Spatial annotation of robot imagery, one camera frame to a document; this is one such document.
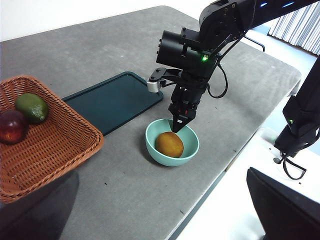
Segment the dark green tray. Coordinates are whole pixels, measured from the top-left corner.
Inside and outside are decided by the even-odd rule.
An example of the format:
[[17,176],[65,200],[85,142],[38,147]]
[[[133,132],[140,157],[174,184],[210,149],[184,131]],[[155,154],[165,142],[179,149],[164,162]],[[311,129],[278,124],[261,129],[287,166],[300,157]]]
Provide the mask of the dark green tray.
[[105,136],[163,99],[162,92],[148,92],[147,83],[126,71],[63,98]]

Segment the wicker basket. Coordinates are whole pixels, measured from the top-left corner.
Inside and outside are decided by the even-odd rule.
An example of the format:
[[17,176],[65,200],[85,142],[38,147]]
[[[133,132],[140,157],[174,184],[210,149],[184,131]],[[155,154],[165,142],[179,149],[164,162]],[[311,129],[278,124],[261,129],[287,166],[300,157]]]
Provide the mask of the wicker basket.
[[47,119],[31,124],[14,145],[0,143],[0,201],[11,203],[76,168],[95,154],[104,137],[92,124],[32,76],[0,83],[0,113],[15,109],[23,93],[39,95],[49,106]]

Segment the bowl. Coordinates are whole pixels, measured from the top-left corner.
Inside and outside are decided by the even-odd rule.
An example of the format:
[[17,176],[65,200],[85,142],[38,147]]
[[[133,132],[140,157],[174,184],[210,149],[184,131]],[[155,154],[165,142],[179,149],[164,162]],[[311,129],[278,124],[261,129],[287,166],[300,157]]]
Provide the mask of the bowl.
[[196,133],[188,126],[184,126],[177,135],[183,142],[183,153],[181,157],[170,157],[157,151],[155,148],[157,137],[165,132],[170,132],[173,121],[170,119],[158,119],[151,122],[145,130],[145,144],[151,157],[158,163],[176,167],[187,163],[199,150],[199,139]]

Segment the green led light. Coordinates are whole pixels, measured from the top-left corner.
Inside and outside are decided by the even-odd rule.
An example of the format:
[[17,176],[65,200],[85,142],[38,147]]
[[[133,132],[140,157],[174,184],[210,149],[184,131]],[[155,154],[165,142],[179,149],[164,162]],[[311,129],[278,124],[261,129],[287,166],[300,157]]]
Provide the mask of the green led light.
[[208,55],[204,55],[203,57],[202,57],[202,62],[206,62],[208,60]]

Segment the black cable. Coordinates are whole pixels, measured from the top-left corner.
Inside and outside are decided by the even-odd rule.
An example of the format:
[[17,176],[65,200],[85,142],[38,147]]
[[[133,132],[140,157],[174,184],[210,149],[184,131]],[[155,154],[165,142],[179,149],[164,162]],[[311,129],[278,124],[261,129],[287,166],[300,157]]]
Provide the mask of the black cable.
[[[253,22],[254,22],[254,19],[255,19],[256,5],[257,5],[257,0],[254,1],[254,8],[253,8],[252,19],[251,19],[251,22],[250,22],[250,25],[249,25],[249,29],[251,28],[251,26],[252,26],[252,24],[253,24]],[[230,36],[231,36],[231,35],[229,34],[229,36],[227,36],[226,39],[225,39],[221,44],[223,44],[225,41],[227,41]],[[226,56],[226,54],[227,54],[237,43],[240,42],[240,40],[241,40],[241,39],[239,38],[239,39],[238,39],[237,41],[235,41],[221,56],[219,56],[218,59],[217,59],[217,61],[216,61],[216,63],[215,63],[215,65],[214,65],[214,67],[213,67],[213,70],[215,70],[216,67],[218,66],[218,67],[221,69],[221,71],[223,72],[224,79],[225,79],[225,89],[224,89],[223,93],[221,93],[221,94],[218,95],[218,96],[212,95],[211,92],[210,92],[210,84],[209,84],[209,83],[206,84],[209,95],[210,95],[212,98],[214,98],[214,99],[220,99],[220,98],[224,97],[224,96],[226,95],[226,93],[227,93],[227,90],[228,90],[228,79],[227,79],[227,75],[226,75],[225,71],[223,70],[223,68],[221,67],[220,61]]]
[[[302,179],[302,178],[303,178],[303,176],[305,175],[307,169],[305,169],[304,167],[299,166],[298,164],[296,164],[296,163],[294,163],[293,161],[289,160],[287,154],[282,154],[282,159],[281,159],[280,163],[281,163],[282,161],[283,161],[283,164],[282,164],[283,170],[284,170],[285,174],[286,174],[289,178],[291,178],[292,180],[299,180],[299,179]],[[295,166],[296,168],[302,170],[301,176],[298,177],[298,178],[292,177],[292,176],[289,174],[289,172],[288,172],[286,162],[288,162],[288,163],[291,164],[292,166]]]
[[222,56],[221,57],[219,57],[219,59],[218,59],[218,63],[220,63],[220,61],[225,57],[225,55],[238,43],[238,42],[240,42],[240,38],[237,40],[237,41],[235,41],[223,54],[222,54]]
[[165,87],[168,87],[170,85],[173,85],[173,84],[177,84],[176,82],[170,82],[168,84],[161,84],[161,87],[165,88]]
[[223,73],[223,75],[224,75],[224,80],[225,80],[225,88],[224,88],[223,93],[221,93],[221,94],[218,95],[218,96],[212,95],[211,92],[210,92],[210,84],[209,84],[209,83],[206,84],[206,87],[207,87],[207,90],[208,90],[209,95],[210,95],[212,98],[214,98],[214,99],[220,99],[220,98],[224,97],[224,96],[226,95],[227,91],[228,91],[228,86],[229,86],[229,85],[228,85],[228,79],[227,79],[226,72],[224,71],[224,69],[222,68],[222,66],[220,65],[220,63],[218,64],[218,67],[221,69],[221,71],[222,71],[222,73]]

